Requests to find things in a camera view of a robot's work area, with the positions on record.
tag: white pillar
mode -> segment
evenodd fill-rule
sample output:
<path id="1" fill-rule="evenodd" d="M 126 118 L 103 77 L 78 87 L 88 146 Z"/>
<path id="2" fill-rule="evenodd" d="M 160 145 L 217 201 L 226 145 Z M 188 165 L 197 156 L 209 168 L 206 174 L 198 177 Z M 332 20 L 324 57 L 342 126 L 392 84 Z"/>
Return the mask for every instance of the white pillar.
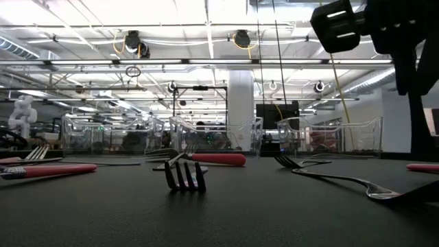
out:
<path id="1" fill-rule="evenodd" d="M 254 117 L 253 76 L 251 71 L 229 71 L 228 80 L 228 125 L 229 139 L 233 147 L 250 150 L 251 125 L 239 130 L 233 126 L 245 124 Z"/>

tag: ceiling light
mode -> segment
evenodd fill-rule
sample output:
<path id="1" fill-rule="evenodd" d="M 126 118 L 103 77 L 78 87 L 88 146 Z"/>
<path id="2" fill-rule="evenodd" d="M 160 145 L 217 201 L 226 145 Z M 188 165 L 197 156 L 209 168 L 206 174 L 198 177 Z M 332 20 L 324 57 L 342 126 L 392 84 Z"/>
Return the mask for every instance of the ceiling light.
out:
<path id="1" fill-rule="evenodd" d="M 110 56 L 114 56 L 114 57 L 116 57 L 117 59 L 121 59 L 117 54 L 110 54 Z"/>
<path id="2" fill-rule="evenodd" d="M 390 64 L 392 63 L 391 59 L 343 59 L 343 60 L 334 60 L 334 63 L 339 64 Z"/>
<path id="3" fill-rule="evenodd" d="M 262 59 L 261 63 L 278 64 L 278 63 L 280 63 L 280 60 L 279 59 Z M 282 59 L 282 63 L 283 64 L 302 64 L 302 63 L 321 64 L 322 60 L 321 59 Z"/>
<path id="4" fill-rule="evenodd" d="M 252 63 L 251 59 L 190 59 L 190 64 L 249 64 Z"/>
<path id="5" fill-rule="evenodd" d="M 47 101 L 55 102 L 69 102 L 69 101 L 81 101 L 82 99 L 47 99 Z"/>
<path id="6" fill-rule="evenodd" d="M 97 109 L 95 109 L 95 108 L 85 107 L 85 106 L 78 107 L 78 109 L 79 110 L 83 110 L 83 111 L 88 111 L 88 112 L 95 112 L 95 111 L 97 111 Z"/>
<path id="7" fill-rule="evenodd" d="M 70 105 L 62 103 L 62 102 L 54 102 L 54 104 L 57 104 L 59 106 L 64 106 L 64 107 L 71 107 Z"/>
<path id="8" fill-rule="evenodd" d="M 43 61 L 0 61 L 0 65 L 44 65 Z"/>
<path id="9" fill-rule="evenodd" d="M 277 85 L 276 85 L 276 83 L 274 83 L 273 80 L 272 80 L 272 83 L 270 83 L 270 89 L 271 90 L 276 90 L 277 89 Z"/>
<path id="10" fill-rule="evenodd" d="M 75 65 L 75 64 L 112 64 L 112 60 L 55 60 L 51 61 L 54 65 Z"/>
<path id="11" fill-rule="evenodd" d="M 180 64 L 181 60 L 165 60 L 165 59 L 155 59 L 155 60 L 120 60 L 121 64 Z"/>
<path id="12" fill-rule="evenodd" d="M 20 90 L 20 93 L 25 93 L 28 95 L 36 96 L 36 97 L 48 97 L 49 95 L 46 93 L 43 93 L 41 91 L 35 91 L 35 90 Z"/>

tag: fork handle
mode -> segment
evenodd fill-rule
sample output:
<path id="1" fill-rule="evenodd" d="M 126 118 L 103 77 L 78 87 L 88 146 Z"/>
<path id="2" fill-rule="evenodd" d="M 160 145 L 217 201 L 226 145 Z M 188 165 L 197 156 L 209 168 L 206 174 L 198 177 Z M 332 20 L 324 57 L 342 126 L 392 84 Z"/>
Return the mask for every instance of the fork handle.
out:
<path id="1" fill-rule="evenodd" d="M 82 165 L 48 165 L 38 167 L 7 167 L 3 169 L 3 178 L 6 180 L 20 178 L 37 178 L 42 176 L 55 176 L 62 174 L 79 174 L 96 170 L 94 164 Z"/>
<path id="2" fill-rule="evenodd" d="M 361 184 L 365 187 L 368 187 L 368 185 L 374 185 L 371 182 L 364 180 L 364 179 L 361 179 L 361 178 L 351 178 L 351 177 L 335 176 L 335 175 L 328 175 L 328 174 L 317 174 L 317 173 L 313 173 L 313 172 L 308 172 L 305 169 L 293 169 L 291 172 L 294 174 L 300 174 L 303 176 L 308 176 L 308 177 L 313 177 L 313 178 L 335 178 L 335 179 L 340 179 L 340 180 L 347 180 L 347 181 Z"/>
<path id="3" fill-rule="evenodd" d="M 192 154 L 192 161 L 242 166 L 246 164 L 243 154 Z"/>

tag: fork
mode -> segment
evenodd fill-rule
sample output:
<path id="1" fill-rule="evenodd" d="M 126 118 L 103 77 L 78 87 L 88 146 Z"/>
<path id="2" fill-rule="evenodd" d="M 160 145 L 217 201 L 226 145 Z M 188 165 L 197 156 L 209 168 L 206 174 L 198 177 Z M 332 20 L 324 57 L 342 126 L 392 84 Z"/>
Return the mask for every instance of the fork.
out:
<path id="1" fill-rule="evenodd" d="M 290 158 L 286 156 L 276 156 L 274 159 L 281 165 L 283 165 L 286 168 L 293 168 L 293 169 L 300 169 L 312 165 L 321 165 L 321 164 L 329 164 L 332 163 L 332 161 L 301 161 L 299 163 L 294 162 Z"/>
<path id="2" fill-rule="evenodd" d="M 46 158 L 47 151 L 49 147 L 38 146 L 32 152 L 26 156 L 24 159 L 20 159 L 19 157 L 12 158 L 3 158 L 0 159 L 0 164 L 4 166 L 17 166 L 17 165 L 36 165 L 39 163 L 48 163 L 52 161 L 59 161 L 62 158 Z"/>
<path id="3" fill-rule="evenodd" d="M 308 172 L 304 169 L 293 169 L 292 173 L 313 178 L 335 178 L 358 183 L 367 187 L 366 195 L 370 199 L 380 202 L 439 202 L 439 181 L 432 182 L 428 185 L 419 187 L 418 189 L 401 194 L 361 178 L 318 174 Z"/>
<path id="4" fill-rule="evenodd" d="M 176 184 L 174 175 L 172 174 L 171 166 L 168 162 L 165 162 L 165 175 L 166 175 L 166 181 L 169 188 L 171 188 L 173 191 L 180 190 L 180 191 L 199 191 L 199 192 L 205 192 L 206 191 L 206 183 L 204 181 L 204 176 L 208 171 L 207 167 L 201 167 L 198 162 L 195 162 L 195 173 L 190 172 L 189 166 L 187 165 L 187 162 L 184 163 L 185 167 L 185 174 L 186 174 L 186 180 L 183 178 L 183 174 L 181 172 L 180 164 L 175 162 L 176 170 L 177 170 L 177 179 L 178 184 Z"/>
<path id="5" fill-rule="evenodd" d="M 169 167 L 172 168 L 174 166 L 174 163 L 183 155 L 187 154 L 188 156 L 192 155 L 197 148 L 197 145 L 189 144 L 186 146 L 185 151 L 172 159 L 168 160 L 167 162 L 163 163 L 162 165 L 159 165 L 158 167 L 152 168 L 153 171 L 163 171 L 165 170 L 165 165 L 168 163 Z"/>

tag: yellow cable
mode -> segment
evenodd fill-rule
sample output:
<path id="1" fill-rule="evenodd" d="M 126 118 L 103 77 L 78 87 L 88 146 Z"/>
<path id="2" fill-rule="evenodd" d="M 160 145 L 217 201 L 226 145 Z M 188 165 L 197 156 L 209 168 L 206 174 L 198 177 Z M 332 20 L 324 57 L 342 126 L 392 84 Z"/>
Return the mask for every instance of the yellow cable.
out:
<path id="1" fill-rule="evenodd" d="M 340 94 L 340 99 L 342 99 L 344 114 L 346 115 L 346 120 L 347 120 L 348 124 L 350 124 L 351 118 L 349 117 L 348 107 L 346 106 L 346 101 L 344 100 L 343 91 L 342 91 L 342 88 L 340 87 L 340 81 L 338 80 L 337 70 L 335 69 L 334 56 L 332 56 L 331 53 L 329 54 L 329 56 L 331 57 L 332 70 L 334 70 L 334 77 L 335 77 L 335 83 L 337 84 L 337 90 L 338 90 L 338 93 Z M 349 128 L 349 132 L 351 133 L 352 148 L 354 148 L 354 137 L 352 135 L 351 128 Z"/>
<path id="2" fill-rule="evenodd" d="M 277 108 L 277 111 L 279 111 L 279 114 L 281 115 L 281 120 L 283 120 L 282 112 L 279 109 L 279 106 L 277 106 L 275 103 L 272 102 L 272 104 Z"/>
<path id="3" fill-rule="evenodd" d="M 233 44 L 235 44 L 235 46 L 238 47 L 238 48 L 240 48 L 240 49 L 246 49 L 246 50 L 248 50 L 248 57 L 249 57 L 249 59 L 252 59 L 252 54 L 250 53 L 250 50 L 253 49 L 253 48 L 255 48 L 255 47 L 258 45 L 258 42 L 256 42 L 256 44 L 254 44 L 252 47 L 243 48 L 243 47 L 240 47 L 240 46 L 235 42 L 235 37 L 236 37 L 236 34 L 233 34 L 233 36 L 232 36 Z"/>
<path id="4" fill-rule="evenodd" d="M 123 47 L 122 47 L 122 50 L 121 50 L 121 51 L 118 51 L 118 50 L 117 50 L 117 48 L 116 48 L 116 43 L 113 43 L 113 44 L 112 44 L 112 48 L 113 48 L 118 54 L 122 54 L 123 51 L 125 51 L 125 39 L 126 39 L 126 35 L 123 37 Z"/>

